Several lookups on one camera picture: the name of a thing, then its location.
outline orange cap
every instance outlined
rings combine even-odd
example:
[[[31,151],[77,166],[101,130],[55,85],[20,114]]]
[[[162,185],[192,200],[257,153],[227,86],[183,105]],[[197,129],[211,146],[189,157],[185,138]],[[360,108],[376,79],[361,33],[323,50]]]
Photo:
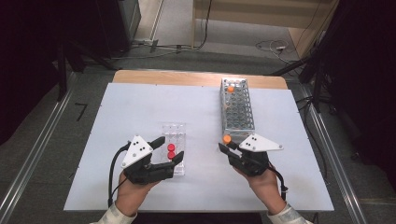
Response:
[[[224,136],[223,136],[223,143],[224,143],[225,145],[231,143],[231,136],[228,135],[228,134],[224,135]]]
[[[233,86],[227,87],[227,92],[233,92]]]

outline gray carpet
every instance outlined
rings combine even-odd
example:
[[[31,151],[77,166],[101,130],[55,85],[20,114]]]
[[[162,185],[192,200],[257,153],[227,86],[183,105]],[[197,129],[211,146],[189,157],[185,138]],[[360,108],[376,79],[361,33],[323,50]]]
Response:
[[[135,57],[145,52],[148,52],[147,48],[133,49],[122,57]],[[155,53],[164,52],[167,51],[158,50]],[[199,51],[151,59],[114,59],[111,62],[124,69],[163,69],[251,75],[270,74],[285,65],[277,59]],[[64,212],[63,207],[106,84],[111,82],[114,73],[101,65],[91,64],[83,74],[78,74],[78,82],[70,101],[8,223],[90,223],[101,217],[103,212],[72,213]],[[289,88],[295,98],[301,99],[303,98],[301,86],[295,81],[296,78],[293,75],[294,73],[286,74],[284,78],[288,80]],[[7,186],[19,171],[49,117],[56,97],[57,87],[45,96],[13,137],[0,146],[0,195],[5,194]],[[79,121],[77,119],[81,106],[75,103],[88,105]],[[336,116],[329,113],[326,105],[322,107],[322,116],[325,118],[334,145],[358,197],[363,199],[361,205],[368,223],[396,223],[396,217],[393,214],[396,204],[392,201],[395,198],[395,192],[384,173],[377,167],[363,165],[359,160],[350,159],[354,150],[342,124]],[[316,134],[311,119],[308,120],[308,126]],[[319,167],[323,169],[318,149],[313,142],[312,146],[317,155]],[[352,223],[332,169],[329,164],[327,166],[329,169],[327,180],[330,183],[328,191],[335,211],[319,213],[319,223]],[[303,213],[303,216],[312,219],[314,214]],[[270,223],[265,214],[262,214],[262,220],[263,223]]]

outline black cable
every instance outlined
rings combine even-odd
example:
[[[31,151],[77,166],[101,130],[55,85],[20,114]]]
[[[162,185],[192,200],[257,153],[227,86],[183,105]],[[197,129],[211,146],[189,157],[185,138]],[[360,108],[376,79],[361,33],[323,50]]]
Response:
[[[206,40],[207,40],[207,25],[209,24],[209,15],[210,15],[211,8],[212,8],[212,0],[210,0],[210,2],[209,2],[209,7],[208,7],[207,13],[206,13],[204,41],[201,43],[201,45],[199,47],[191,48],[190,45],[157,45],[155,47],[152,47],[151,45],[147,45],[147,44],[142,44],[142,45],[148,46],[148,47],[152,47],[152,48],[165,48],[165,49],[188,49],[188,50],[201,49],[204,46],[204,44],[206,43]]]
[[[304,109],[304,126],[305,126],[306,130],[308,131],[308,133],[311,135],[312,140],[314,141],[315,145],[316,145],[317,148],[318,148],[319,155],[320,155],[320,157],[321,157],[321,159],[322,159],[322,162],[323,162],[323,170],[324,170],[323,178],[324,178],[324,179],[326,180],[326,182],[327,182],[327,173],[328,173],[328,171],[327,171],[327,163],[326,163],[326,160],[324,159],[323,152],[322,152],[322,150],[320,149],[319,144],[318,144],[316,138],[315,138],[314,135],[312,134],[311,130],[308,128],[308,123],[307,123],[307,119],[306,119],[306,118],[308,117],[307,114],[308,114],[308,111],[309,111],[309,108],[311,107],[311,105],[312,105],[312,100],[309,100],[309,101],[306,103],[306,107],[305,107],[305,109]]]
[[[283,176],[280,174],[280,172],[278,172],[276,169],[272,168],[271,166],[268,167],[268,170],[274,172],[277,178],[280,180],[280,197],[282,197],[283,201],[286,201],[286,193],[288,192],[288,187],[285,186],[285,181],[283,179]]]
[[[329,88],[331,85],[332,85],[332,78],[327,73],[324,73],[324,78],[322,81],[322,88],[326,92],[329,92]]]
[[[114,172],[114,165],[116,164],[117,158],[119,157],[119,155],[121,154],[121,152],[128,150],[129,145],[131,145],[131,142],[128,142],[127,145],[125,145],[124,147],[121,147],[116,155],[114,155],[113,161],[111,162],[110,165],[110,174],[108,177],[108,199],[107,199],[107,205],[108,207],[111,206],[111,204],[113,204],[113,194],[116,191],[116,189],[125,182],[125,180],[123,180],[117,187],[116,189],[112,192],[111,190],[113,189],[113,172]]]
[[[301,101],[311,100],[311,99],[312,99],[312,96],[307,96],[307,97],[305,97],[305,98],[303,98],[303,99],[297,100],[297,101],[296,101],[296,104],[300,103]]]
[[[318,12],[318,9],[319,9],[320,4],[321,4],[321,0],[318,2],[317,9],[315,10],[314,15],[312,16],[311,22],[309,22],[309,24],[305,27],[305,29],[304,29],[303,32],[301,33],[300,38],[298,38],[298,41],[297,41],[295,50],[297,50],[297,47],[298,47],[298,45],[300,44],[301,37],[303,36],[303,34],[305,33],[305,31],[309,28],[309,26],[311,26],[312,22],[314,21],[314,18],[315,18],[315,16],[317,15],[317,12]]]
[[[319,224],[319,213],[315,213],[314,214],[314,217],[312,218],[312,221],[311,221],[312,223],[317,223],[317,224]]]
[[[302,110],[302,109],[306,109],[307,107],[308,107],[308,104],[305,104],[304,106],[298,108],[298,110],[300,111],[300,110]]]

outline cable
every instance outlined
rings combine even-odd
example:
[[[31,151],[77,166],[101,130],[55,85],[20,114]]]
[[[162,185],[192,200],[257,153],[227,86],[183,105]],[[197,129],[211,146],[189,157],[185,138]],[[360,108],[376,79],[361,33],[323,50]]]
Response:
[[[266,42],[270,42],[270,44],[269,44],[269,49],[263,49],[263,48],[262,48],[262,45],[261,45],[261,44],[262,44],[262,43],[266,43]],[[275,52],[274,49],[273,49],[273,44],[274,44],[274,43],[278,43],[278,42],[283,43],[283,45],[280,46],[280,47],[284,47],[283,49],[277,49],[277,50],[279,51],[279,53]],[[283,58],[280,57],[280,54],[281,54],[283,51],[285,51],[285,49],[288,47],[288,45],[289,45],[289,42],[288,42],[288,41],[282,40],[282,39],[278,39],[278,40],[263,40],[263,41],[257,43],[255,46],[256,46],[256,49],[259,49],[259,50],[262,50],[262,51],[271,51],[280,61],[282,61],[282,62],[285,63],[285,66],[287,66],[288,64],[297,62],[297,61],[287,61],[287,60],[285,60],[285,59],[283,59]],[[293,69],[293,71],[295,72],[295,74],[296,74],[297,76],[300,75],[295,69]]]
[[[317,223],[317,224],[319,224],[319,213],[315,213],[314,214],[314,217],[312,218],[312,221],[311,221],[312,223]]]
[[[201,0],[201,8],[204,8],[204,0]],[[204,34],[204,28],[202,27],[202,23],[203,23],[203,21],[204,21],[203,17],[204,17],[204,11],[201,10],[200,28],[201,28],[201,34],[202,34],[202,35]]]
[[[121,152],[128,150],[129,145],[131,145],[131,142],[128,142],[127,145],[125,145],[124,147],[121,147],[121,148],[117,151],[116,155],[114,155],[113,161],[111,162],[111,165],[110,165],[110,174],[109,174],[109,177],[108,177],[108,199],[107,199],[107,205],[108,205],[108,207],[110,207],[111,204],[113,204],[113,195],[114,195],[114,192],[116,191],[116,189],[118,189],[118,188],[125,182],[125,180],[128,179],[128,178],[126,178],[125,180],[123,180],[113,191],[111,191],[111,190],[113,189],[113,171],[114,171],[114,165],[116,164],[117,158],[119,157],[119,155],[121,154]]]
[[[298,39],[297,44],[296,44],[296,46],[295,46],[295,50],[297,50],[297,47],[298,47],[298,45],[300,44],[301,37],[303,36],[303,34],[305,33],[305,31],[311,26],[312,22],[314,21],[314,18],[315,18],[315,16],[317,15],[317,12],[318,12],[318,9],[319,9],[320,4],[321,4],[321,0],[318,2],[317,9],[315,10],[314,15],[312,16],[311,22],[309,22],[309,24],[305,27],[305,29],[304,29],[303,32],[301,33],[300,38]]]
[[[325,103],[330,103],[327,99],[321,99],[322,101],[324,101]],[[328,168],[327,168],[327,163],[326,163],[326,160],[325,160],[325,158],[324,158],[324,155],[323,155],[323,152],[322,152],[322,150],[320,149],[320,147],[319,147],[319,145],[318,145],[318,142],[317,142],[317,140],[316,140],[316,138],[314,137],[314,135],[312,134],[312,132],[311,132],[311,130],[308,128],[308,123],[307,123],[307,115],[308,115],[308,111],[309,111],[309,108],[311,107],[311,105],[312,105],[312,101],[313,101],[313,96],[308,96],[308,97],[305,97],[305,98],[303,98],[303,99],[300,99],[300,100],[297,100],[296,101],[296,104],[298,104],[298,103],[300,103],[300,102],[302,102],[302,101],[307,101],[306,103],[305,103],[305,105],[304,106],[302,106],[302,107],[300,107],[298,110],[300,111],[300,110],[304,110],[304,121],[303,121],[303,125],[304,125],[304,127],[306,128],[306,130],[308,131],[308,133],[311,135],[311,137],[312,137],[312,140],[314,141],[314,143],[315,143],[315,145],[316,145],[316,147],[317,147],[317,149],[318,149],[318,152],[319,152],[319,155],[320,155],[320,158],[322,159],[322,162],[323,162],[323,178],[324,178],[324,180],[328,183],[328,180],[327,180],[327,177],[328,177]]]
[[[307,104],[307,107],[304,109],[304,126],[305,126],[305,128],[308,130],[308,133],[311,135],[312,140],[314,141],[315,145],[316,145],[317,148],[318,148],[319,155],[320,155],[320,157],[321,157],[321,159],[322,159],[322,162],[323,162],[323,170],[324,170],[323,178],[324,178],[325,181],[327,182],[327,173],[328,173],[328,171],[327,171],[327,162],[326,162],[326,160],[324,159],[323,152],[322,152],[321,148],[319,147],[319,144],[318,144],[318,142],[317,142],[317,139],[314,137],[314,135],[312,134],[311,130],[310,130],[309,127],[308,127],[308,123],[307,123],[307,119],[306,119],[306,118],[308,117],[307,115],[308,115],[309,108],[310,108],[311,105],[312,105],[312,99],[309,100],[306,104]]]
[[[181,51],[191,51],[191,50],[179,50],[179,51],[172,51],[172,52],[167,52],[167,53],[163,53],[163,54],[157,54],[157,55],[150,55],[150,56],[131,56],[131,57],[122,57],[122,58],[113,58],[113,59],[147,59],[147,58],[158,58],[158,57],[162,57],[164,55],[168,55],[168,54],[174,54],[174,53],[178,53]]]
[[[276,169],[274,169],[271,166],[268,167],[268,170],[274,172],[277,175],[277,178],[280,181],[280,197],[283,199],[283,201],[286,201],[286,193],[288,192],[288,187],[285,186],[285,181],[283,179],[283,176],[280,174],[280,172],[278,172]]]
[[[157,45],[155,47],[152,47],[151,45],[147,45],[147,44],[143,44],[143,45],[151,47],[151,48],[184,49],[184,50],[178,50],[176,52],[171,52],[171,53],[177,53],[177,52],[181,52],[181,51],[192,51],[192,50],[201,49],[204,46],[204,44],[206,43],[206,40],[207,40],[207,25],[209,24],[209,15],[210,15],[211,8],[212,8],[212,0],[210,0],[210,2],[209,2],[209,7],[208,7],[207,13],[206,13],[204,40],[201,42],[201,45],[199,47],[194,47],[193,49],[191,49],[190,45]]]

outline white table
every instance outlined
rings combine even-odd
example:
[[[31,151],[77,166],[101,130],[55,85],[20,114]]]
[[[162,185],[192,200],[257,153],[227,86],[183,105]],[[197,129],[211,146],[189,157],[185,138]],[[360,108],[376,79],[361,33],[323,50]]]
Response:
[[[285,148],[268,154],[290,189],[288,202],[300,211],[332,211],[332,201],[291,92],[252,87],[249,91],[256,133]],[[64,210],[106,210],[108,171],[115,152],[136,133],[147,141],[161,136],[164,122],[187,124],[186,174],[164,180],[152,189],[140,211],[260,212],[265,209],[247,181],[219,152],[219,86],[110,83]],[[123,155],[116,163],[113,187],[117,186]]]

